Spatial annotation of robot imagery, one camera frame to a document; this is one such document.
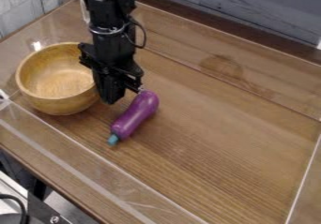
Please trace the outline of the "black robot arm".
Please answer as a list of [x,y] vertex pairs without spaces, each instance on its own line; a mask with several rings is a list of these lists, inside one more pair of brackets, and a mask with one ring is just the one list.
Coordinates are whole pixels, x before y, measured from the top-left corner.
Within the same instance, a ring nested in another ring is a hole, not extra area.
[[90,14],[92,44],[80,42],[79,62],[92,73],[102,100],[114,104],[130,89],[138,93],[143,69],[135,63],[137,49],[147,44],[146,29],[131,12],[135,0],[83,0]]

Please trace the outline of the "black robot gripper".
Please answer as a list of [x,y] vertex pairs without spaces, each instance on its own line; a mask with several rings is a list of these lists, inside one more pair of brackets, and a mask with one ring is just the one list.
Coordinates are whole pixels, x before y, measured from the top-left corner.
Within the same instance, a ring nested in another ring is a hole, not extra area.
[[80,42],[79,62],[92,73],[102,100],[114,104],[130,89],[138,93],[142,87],[143,69],[135,63],[135,28],[126,27],[115,32],[90,30],[92,44]]

